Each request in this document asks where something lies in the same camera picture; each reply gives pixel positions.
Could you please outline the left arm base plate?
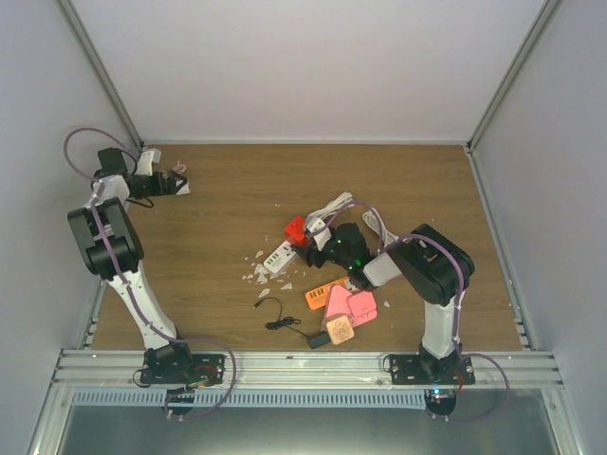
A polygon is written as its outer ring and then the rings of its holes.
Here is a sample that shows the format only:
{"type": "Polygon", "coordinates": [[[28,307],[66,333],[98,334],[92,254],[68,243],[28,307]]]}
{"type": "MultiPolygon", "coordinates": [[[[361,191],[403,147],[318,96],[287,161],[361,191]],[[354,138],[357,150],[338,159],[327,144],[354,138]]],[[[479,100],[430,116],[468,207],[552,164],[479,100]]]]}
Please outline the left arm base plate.
{"type": "Polygon", "coordinates": [[[169,355],[158,358],[151,353],[144,357],[143,366],[133,373],[133,382],[141,388],[152,385],[181,385],[210,387],[223,382],[226,357],[217,354],[169,355]]]}

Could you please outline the red cube socket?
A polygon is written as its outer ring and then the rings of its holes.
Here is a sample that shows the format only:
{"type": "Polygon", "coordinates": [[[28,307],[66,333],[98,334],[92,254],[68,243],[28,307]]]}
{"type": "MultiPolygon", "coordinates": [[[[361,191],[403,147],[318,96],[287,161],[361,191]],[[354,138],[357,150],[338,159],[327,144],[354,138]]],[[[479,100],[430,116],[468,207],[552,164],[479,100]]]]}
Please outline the red cube socket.
{"type": "Polygon", "coordinates": [[[305,232],[305,219],[301,215],[295,216],[285,226],[285,239],[292,245],[305,247],[309,243],[309,239],[305,232]]]}

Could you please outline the black power adapter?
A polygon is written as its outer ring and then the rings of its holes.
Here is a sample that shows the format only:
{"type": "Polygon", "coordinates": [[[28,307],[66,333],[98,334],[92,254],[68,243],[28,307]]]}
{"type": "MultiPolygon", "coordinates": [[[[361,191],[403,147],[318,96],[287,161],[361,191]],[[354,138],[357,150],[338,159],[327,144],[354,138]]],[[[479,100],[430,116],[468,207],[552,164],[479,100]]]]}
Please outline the black power adapter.
{"type": "Polygon", "coordinates": [[[331,343],[327,332],[322,331],[307,337],[307,343],[310,349],[316,350],[331,343]]]}

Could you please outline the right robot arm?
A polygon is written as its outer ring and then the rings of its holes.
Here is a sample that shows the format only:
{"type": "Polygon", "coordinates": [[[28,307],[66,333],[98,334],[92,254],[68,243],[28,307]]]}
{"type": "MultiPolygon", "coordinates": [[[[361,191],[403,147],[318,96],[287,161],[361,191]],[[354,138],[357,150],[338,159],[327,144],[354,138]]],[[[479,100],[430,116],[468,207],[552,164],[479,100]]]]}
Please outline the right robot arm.
{"type": "Polygon", "coordinates": [[[475,265],[470,255],[442,233],[422,224],[373,254],[355,223],[328,229],[323,246],[310,240],[294,250],[309,266],[329,262],[343,268],[358,289],[375,290],[404,277],[423,300],[425,328],[419,345],[421,375],[440,384],[462,361],[461,301],[475,265]]]}

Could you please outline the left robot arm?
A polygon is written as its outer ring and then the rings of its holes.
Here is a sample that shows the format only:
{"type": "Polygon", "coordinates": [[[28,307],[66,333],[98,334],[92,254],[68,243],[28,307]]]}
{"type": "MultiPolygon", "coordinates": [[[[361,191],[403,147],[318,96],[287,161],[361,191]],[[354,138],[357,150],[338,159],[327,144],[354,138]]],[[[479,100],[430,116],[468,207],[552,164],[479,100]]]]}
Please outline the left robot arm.
{"type": "Polygon", "coordinates": [[[93,175],[91,196],[67,221],[87,269],[114,289],[138,327],[145,352],[139,384],[194,382],[195,360],[175,324],[166,316],[144,273],[144,250],[124,205],[188,190],[175,170],[157,171],[161,151],[148,149],[127,168],[126,152],[98,152],[101,168],[93,175]]]}

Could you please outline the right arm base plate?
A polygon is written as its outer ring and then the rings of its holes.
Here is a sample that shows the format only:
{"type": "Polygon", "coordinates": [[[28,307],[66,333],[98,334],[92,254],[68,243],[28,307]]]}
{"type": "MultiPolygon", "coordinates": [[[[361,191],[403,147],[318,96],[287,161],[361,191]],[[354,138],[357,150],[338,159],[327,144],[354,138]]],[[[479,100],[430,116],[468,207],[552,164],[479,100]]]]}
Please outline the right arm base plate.
{"type": "Polygon", "coordinates": [[[456,352],[442,359],[428,354],[389,354],[383,368],[394,385],[455,386],[476,382],[471,360],[463,360],[456,352]]]}

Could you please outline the white usb charger plug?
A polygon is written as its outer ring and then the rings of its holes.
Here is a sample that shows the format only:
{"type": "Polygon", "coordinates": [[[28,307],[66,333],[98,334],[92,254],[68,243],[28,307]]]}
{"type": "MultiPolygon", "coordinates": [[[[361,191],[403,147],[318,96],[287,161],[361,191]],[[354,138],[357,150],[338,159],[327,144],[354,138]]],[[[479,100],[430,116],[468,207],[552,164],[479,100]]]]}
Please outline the white usb charger plug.
{"type": "Polygon", "coordinates": [[[186,195],[189,194],[191,192],[190,190],[190,184],[188,182],[181,182],[179,185],[177,185],[175,187],[176,195],[186,195]]]}

